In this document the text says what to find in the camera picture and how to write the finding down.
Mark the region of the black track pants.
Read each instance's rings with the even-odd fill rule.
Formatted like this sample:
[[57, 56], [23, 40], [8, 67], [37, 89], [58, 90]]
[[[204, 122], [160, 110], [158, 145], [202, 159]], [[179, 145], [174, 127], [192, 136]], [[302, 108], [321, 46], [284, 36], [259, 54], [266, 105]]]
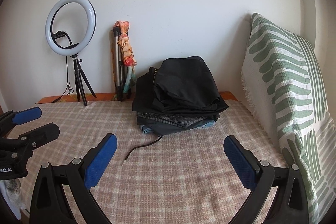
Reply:
[[171, 58], [137, 79], [132, 110], [185, 117], [216, 116], [228, 109], [199, 56]]

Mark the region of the black mini tripod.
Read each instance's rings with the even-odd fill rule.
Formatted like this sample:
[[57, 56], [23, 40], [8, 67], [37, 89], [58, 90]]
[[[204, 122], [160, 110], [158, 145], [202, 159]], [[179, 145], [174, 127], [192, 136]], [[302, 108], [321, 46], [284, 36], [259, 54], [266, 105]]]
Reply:
[[86, 84], [87, 88], [89, 89], [91, 95], [96, 98], [96, 94], [93, 91], [84, 71], [81, 68], [81, 59], [78, 59], [77, 55], [71, 56], [73, 59], [73, 68], [74, 68], [74, 75], [75, 75], [75, 87], [76, 87], [76, 94], [77, 94], [77, 101], [79, 102], [82, 99], [84, 106], [88, 105], [88, 101], [86, 98], [86, 94], [84, 91], [84, 85]]

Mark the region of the beige checked bed blanket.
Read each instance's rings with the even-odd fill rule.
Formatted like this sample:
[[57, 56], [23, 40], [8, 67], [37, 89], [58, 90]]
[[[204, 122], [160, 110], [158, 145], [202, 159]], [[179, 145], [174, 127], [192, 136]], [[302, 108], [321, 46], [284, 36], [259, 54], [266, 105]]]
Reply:
[[83, 157], [102, 138], [116, 135], [118, 146], [91, 192], [112, 223], [228, 223], [249, 194], [223, 151], [234, 135], [258, 159], [284, 167], [285, 160], [246, 107], [228, 101], [208, 128], [170, 134], [157, 140], [137, 125], [130, 101], [42, 104], [42, 117], [17, 126], [15, 139], [44, 124], [55, 123], [60, 135], [34, 151], [21, 179], [26, 205], [44, 162], [68, 164]]

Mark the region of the folded silver tripod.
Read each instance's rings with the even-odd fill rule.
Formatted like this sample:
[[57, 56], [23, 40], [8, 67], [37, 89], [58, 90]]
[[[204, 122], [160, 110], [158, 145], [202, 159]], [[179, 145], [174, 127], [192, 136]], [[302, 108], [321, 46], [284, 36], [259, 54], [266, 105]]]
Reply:
[[131, 97], [131, 90], [124, 93], [126, 84], [127, 67], [122, 62], [121, 48], [118, 45], [118, 38], [121, 35], [120, 27], [113, 27], [110, 31], [110, 47], [112, 53], [112, 71], [114, 80], [115, 99], [123, 101]]

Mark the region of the green white leaf pillow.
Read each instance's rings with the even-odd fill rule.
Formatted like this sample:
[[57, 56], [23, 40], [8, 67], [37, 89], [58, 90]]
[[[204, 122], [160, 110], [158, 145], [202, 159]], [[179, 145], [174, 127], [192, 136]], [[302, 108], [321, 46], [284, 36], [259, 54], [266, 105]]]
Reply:
[[335, 123], [310, 42], [254, 13], [241, 80], [254, 118], [298, 165], [318, 223], [335, 201]]

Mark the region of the stack of folded clothes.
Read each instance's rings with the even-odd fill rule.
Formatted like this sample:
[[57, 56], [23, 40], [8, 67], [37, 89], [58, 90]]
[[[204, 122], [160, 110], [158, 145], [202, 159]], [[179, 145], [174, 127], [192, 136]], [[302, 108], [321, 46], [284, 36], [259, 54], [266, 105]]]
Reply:
[[187, 131], [195, 128], [207, 128], [221, 117], [219, 114], [201, 117], [136, 112], [137, 124], [144, 134], [157, 136]]

